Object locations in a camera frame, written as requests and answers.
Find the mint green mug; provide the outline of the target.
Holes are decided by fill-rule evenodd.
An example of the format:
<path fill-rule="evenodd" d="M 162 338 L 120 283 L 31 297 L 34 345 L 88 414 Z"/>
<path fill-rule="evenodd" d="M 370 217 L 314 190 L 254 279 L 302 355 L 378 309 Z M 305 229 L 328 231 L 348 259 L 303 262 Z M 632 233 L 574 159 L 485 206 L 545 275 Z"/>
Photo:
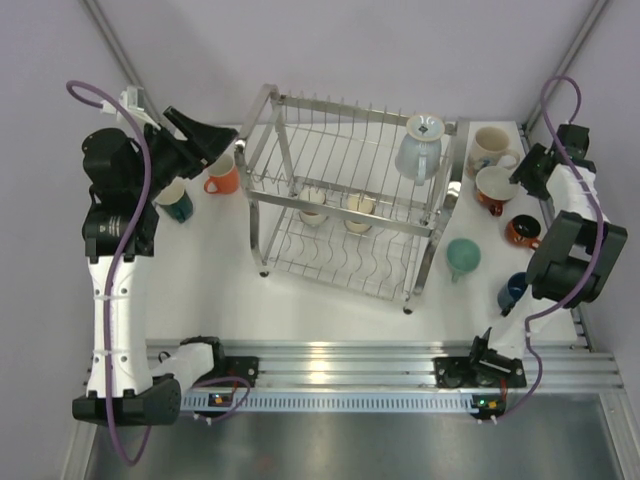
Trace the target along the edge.
<path fill-rule="evenodd" d="M 474 272 L 482 259 L 481 249 L 468 238 L 455 238 L 446 248 L 446 263 L 451 273 L 451 281 L 457 283 L 462 277 Z"/>

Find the dark teal mug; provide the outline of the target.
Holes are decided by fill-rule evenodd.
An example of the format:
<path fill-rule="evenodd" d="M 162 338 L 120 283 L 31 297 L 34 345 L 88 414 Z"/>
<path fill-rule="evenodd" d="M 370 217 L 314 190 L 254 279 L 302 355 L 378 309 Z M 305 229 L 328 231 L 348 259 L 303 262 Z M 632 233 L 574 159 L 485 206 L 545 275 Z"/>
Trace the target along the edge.
<path fill-rule="evenodd" d="M 178 223 L 185 223 L 194 213 L 184 182 L 178 178 L 156 196 L 155 203 Z"/>

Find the white cup orange handle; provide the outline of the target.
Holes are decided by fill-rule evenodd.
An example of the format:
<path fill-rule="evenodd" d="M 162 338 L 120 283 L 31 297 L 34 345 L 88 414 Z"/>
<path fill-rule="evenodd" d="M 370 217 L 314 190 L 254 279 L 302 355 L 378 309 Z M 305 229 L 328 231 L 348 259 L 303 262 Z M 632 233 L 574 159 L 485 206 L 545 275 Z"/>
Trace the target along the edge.
<path fill-rule="evenodd" d="M 510 177 L 510 172 L 500 166 L 488 166 L 476 175 L 476 199 L 494 217 L 500 217 L 504 205 L 518 194 L 519 186 Z"/>

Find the stainless steel dish rack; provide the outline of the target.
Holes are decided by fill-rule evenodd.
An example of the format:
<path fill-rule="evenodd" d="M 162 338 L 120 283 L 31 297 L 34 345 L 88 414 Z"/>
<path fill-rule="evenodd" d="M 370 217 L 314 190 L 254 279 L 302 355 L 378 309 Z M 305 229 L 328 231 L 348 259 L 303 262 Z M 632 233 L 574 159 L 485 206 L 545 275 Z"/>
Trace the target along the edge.
<path fill-rule="evenodd" d="M 445 126 L 436 175 L 404 178 L 407 116 L 261 87 L 234 157 L 261 276 L 286 272 L 416 310 L 463 180 L 470 123 Z"/>

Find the cream floral mug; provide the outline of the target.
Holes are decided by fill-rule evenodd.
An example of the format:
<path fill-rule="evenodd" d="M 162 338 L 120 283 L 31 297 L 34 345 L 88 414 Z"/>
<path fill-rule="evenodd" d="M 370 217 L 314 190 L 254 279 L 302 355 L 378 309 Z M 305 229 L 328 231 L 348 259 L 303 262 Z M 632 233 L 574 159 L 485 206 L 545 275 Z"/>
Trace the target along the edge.
<path fill-rule="evenodd" d="M 512 158 L 502 165 L 507 170 L 515 169 L 521 161 L 521 155 L 510 148 L 510 139 L 504 130 L 493 126 L 482 127 L 473 137 L 465 163 L 466 174 L 474 179 L 480 170 L 498 166 L 504 157 Z"/>

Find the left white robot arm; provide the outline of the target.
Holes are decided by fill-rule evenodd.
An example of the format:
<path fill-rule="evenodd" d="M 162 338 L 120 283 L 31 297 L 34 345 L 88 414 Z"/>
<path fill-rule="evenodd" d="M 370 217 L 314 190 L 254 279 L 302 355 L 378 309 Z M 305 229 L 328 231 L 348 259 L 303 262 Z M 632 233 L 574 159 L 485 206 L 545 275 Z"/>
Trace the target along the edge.
<path fill-rule="evenodd" d="M 237 130 L 164 112 L 181 137 L 145 124 L 139 140 L 104 128 L 82 143 L 91 206 L 82 227 L 94 295 L 94 350 L 85 394 L 72 415 L 97 425 L 165 426 L 197 380 L 215 386 L 228 363 L 215 337 L 192 337 L 156 368 L 147 360 L 146 287 L 154 258 L 158 194 L 193 179 L 236 140 Z"/>

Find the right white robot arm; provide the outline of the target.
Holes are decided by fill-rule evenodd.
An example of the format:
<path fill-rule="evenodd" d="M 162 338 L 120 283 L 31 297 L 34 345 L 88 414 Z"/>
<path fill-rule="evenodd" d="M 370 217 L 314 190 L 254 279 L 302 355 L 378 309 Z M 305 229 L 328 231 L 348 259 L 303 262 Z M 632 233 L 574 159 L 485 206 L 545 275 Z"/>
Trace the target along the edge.
<path fill-rule="evenodd" d="M 496 289 L 503 322 L 475 337 L 467 372 L 476 384 L 522 379 L 521 356 L 531 348 L 531 334 L 559 309 L 590 303 L 601 293 L 628 238 L 625 228 L 609 223 L 594 189 L 595 164 L 586 159 L 589 130 L 562 124 L 553 144 L 533 145 L 507 183 L 553 204 L 548 229 L 528 215 L 505 226 L 506 241 L 533 255 L 524 272 Z"/>

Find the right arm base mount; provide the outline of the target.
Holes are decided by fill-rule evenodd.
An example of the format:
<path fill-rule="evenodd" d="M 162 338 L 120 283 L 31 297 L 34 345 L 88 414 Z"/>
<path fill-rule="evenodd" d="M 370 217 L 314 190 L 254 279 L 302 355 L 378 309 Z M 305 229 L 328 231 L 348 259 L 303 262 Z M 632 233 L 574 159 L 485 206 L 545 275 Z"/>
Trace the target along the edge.
<path fill-rule="evenodd" d="M 511 359 L 489 346 L 492 328 L 476 336 L 467 355 L 436 357 L 436 385 L 457 388 L 524 388 L 527 386 L 521 359 Z"/>

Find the orange cup black interior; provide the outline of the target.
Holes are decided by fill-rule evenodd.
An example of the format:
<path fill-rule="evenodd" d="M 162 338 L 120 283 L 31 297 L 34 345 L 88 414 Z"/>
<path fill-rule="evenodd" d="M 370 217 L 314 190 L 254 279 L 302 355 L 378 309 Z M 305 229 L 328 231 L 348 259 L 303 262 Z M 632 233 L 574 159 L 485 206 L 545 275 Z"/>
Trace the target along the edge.
<path fill-rule="evenodd" d="M 506 240 L 519 247 L 536 250 L 540 246 L 541 224 L 533 216 L 520 214 L 513 217 L 506 225 Z"/>

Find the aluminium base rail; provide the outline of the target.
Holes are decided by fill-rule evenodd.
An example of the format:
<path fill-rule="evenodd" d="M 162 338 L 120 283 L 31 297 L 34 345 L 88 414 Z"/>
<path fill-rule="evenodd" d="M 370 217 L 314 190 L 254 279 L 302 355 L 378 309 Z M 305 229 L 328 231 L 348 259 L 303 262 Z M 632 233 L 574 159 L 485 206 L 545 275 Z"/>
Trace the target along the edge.
<path fill-rule="evenodd" d="M 271 390 L 444 390 L 436 385 L 433 360 L 462 356 L 465 342 L 252 342 L 229 341 L 206 346 L 204 355 L 186 367 L 203 384 L 218 388 Z M 254 387 L 239 377 L 215 377 L 226 356 L 257 356 L 259 374 Z M 537 347 L 522 360 L 527 386 L 539 379 L 542 393 L 594 393 L 620 390 L 623 381 L 614 357 L 586 347 Z"/>

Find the navy blue mug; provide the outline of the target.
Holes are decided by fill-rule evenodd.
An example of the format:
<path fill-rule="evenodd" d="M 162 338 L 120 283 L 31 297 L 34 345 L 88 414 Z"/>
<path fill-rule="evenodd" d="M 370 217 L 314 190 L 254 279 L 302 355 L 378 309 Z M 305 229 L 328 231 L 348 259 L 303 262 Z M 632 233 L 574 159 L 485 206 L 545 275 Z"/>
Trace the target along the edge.
<path fill-rule="evenodd" d="M 517 302 L 524 296 L 527 287 L 525 272 L 513 274 L 501 287 L 496 300 L 503 317 L 506 317 L 513 310 Z"/>

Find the orange mug white interior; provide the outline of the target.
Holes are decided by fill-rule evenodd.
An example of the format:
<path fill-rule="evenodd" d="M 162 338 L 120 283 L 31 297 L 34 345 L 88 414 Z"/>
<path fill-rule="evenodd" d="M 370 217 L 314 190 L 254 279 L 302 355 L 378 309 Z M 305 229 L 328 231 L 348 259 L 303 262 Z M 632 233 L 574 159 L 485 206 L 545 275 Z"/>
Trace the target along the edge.
<path fill-rule="evenodd" d="M 239 188 L 239 173 L 234 159 L 229 154 L 221 155 L 212 165 L 206 169 L 207 179 L 204 183 L 204 191 L 210 195 L 228 195 Z"/>

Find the small cream steel tumbler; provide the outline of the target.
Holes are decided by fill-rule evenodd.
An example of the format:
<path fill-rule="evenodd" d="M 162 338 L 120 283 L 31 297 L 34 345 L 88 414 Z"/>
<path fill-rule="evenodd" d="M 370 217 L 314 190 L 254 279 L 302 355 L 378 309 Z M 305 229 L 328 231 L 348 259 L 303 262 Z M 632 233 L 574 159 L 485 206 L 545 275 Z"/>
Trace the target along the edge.
<path fill-rule="evenodd" d="M 370 215 L 374 213 L 375 205 L 374 200 L 365 195 L 350 195 L 347 199 L 347 208 L 353 212 Z M 344 224 L 347 230 L 354 234 L 363 234 L 371 228 L 369 224 L 351 220 L 345 220 Z"/>

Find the light blue mug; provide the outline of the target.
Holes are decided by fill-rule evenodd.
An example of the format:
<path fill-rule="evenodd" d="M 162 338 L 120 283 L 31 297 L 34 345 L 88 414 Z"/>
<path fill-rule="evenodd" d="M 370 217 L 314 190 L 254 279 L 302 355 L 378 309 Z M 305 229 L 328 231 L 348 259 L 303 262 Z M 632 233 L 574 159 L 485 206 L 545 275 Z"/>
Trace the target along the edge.
<path fill-rule="evenodd" d="M 395 167 L 403 178 L 423 186 L 440 168 L 445 124 L 435 115 L 416 114 L 408 118 L 405 127 Z"/>

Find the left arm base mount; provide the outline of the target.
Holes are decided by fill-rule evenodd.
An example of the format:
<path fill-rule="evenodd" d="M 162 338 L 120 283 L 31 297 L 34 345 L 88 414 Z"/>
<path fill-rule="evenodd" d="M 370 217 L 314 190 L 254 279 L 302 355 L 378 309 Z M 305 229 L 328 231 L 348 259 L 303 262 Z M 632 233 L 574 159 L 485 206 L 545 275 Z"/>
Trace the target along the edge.
<path fill-rule="evenodd" d="M 260 359 L 257 356 L 226 356 L 215 369 L 215 377 L 239 377 L 254 387 L 259 374 Z"/>

